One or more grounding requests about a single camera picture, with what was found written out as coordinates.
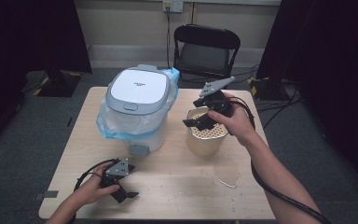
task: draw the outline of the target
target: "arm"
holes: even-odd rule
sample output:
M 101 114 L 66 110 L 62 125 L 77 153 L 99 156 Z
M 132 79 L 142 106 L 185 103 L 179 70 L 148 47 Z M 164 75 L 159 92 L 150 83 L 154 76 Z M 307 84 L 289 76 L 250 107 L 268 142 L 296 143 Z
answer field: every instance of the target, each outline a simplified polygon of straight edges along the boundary
M 118 185 L 109 186 L 101 189 L 101 175 L 104 167 L 112 162 L 108 162 L 98 166 L 94 170 L 94 174 L 79 189 L 68 196 L 48 219 L 47 223 L 68 223 L 83 205 L 94 203 L 104 195 L 115 192 L 119 189 Z
M 316 203 L 301 183 L 281 164 L 274 156 L 263 139 L 252 127 L 249 118 L 243 108 L 233 105 L 234 114 L 231 118 L 225 117 L 215 111 L 209 111 L 208 115 L 215 121 L 226 125 L 238 141 L 246 147 L 263 181 L 280 193 L 287 195 L 310 208 L 319 211 Z M 297 209 L 289 203 L 276 198 L 266 192 L 272 212 L 280 223 L 319 223 L 305 212 Z

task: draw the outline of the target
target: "chair seat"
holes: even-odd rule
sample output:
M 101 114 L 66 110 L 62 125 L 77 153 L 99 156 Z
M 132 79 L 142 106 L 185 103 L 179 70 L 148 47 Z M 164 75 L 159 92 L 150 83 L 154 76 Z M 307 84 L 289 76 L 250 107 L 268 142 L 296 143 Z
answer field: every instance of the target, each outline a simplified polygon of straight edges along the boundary
M 227 75 L 229 50 L 211 48 L 200 45 L 184 44 L 176 67 L 212 73 L 221 76 Z

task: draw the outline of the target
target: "person's left hand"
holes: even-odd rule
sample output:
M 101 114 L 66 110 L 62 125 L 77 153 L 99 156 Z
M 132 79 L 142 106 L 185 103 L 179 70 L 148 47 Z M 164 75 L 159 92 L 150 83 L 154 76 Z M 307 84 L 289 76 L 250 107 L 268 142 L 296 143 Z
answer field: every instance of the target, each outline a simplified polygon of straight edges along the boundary
M 95 168 L 93 171 L 94 174 L 73 193 L 73 196 L 75 196 L 81 204 L 94 203 L 102 196 L 113 193 L 120 188 L 119 185 L 112 185 L 103 189 L 100 186 L 103 169 L 110 164 L 112 164 L 112 162 L 104 163 Z

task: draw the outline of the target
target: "black chair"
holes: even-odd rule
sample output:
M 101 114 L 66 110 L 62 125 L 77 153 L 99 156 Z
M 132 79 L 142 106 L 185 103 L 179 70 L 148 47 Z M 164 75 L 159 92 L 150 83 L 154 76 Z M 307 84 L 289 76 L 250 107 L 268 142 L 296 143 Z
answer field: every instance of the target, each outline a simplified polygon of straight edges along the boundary
M 236 34 L 226 29 L 188 24 L 178 27 L 173 38 L 173 67 L 180 71 L 180 77 L 183 73 L 217 79 L 230 77 L 241 45 Z

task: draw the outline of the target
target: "person's right hand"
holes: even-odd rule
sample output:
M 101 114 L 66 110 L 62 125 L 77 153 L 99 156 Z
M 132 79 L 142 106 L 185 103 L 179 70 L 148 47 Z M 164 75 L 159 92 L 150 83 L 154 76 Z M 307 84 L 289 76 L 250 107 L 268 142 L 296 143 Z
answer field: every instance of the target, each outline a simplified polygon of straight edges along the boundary
M 234 97 L 234 95 L 231 95 L 226 92 L 225 96 L 227 98 Z M 238 138 L 238 141 L 243 146 L 246 146 L 248 137 L 255 133 L 255 129 L 249 120 L 248 114 L 240 105 L 233 104 L 232 109 L 233 115 L 231 118 L 219 114 L 213 110 L 208 111 L 208 116 L 211 119 L 214 119 L 216 122 L 224 124 L 228 128 L 228 130 Z

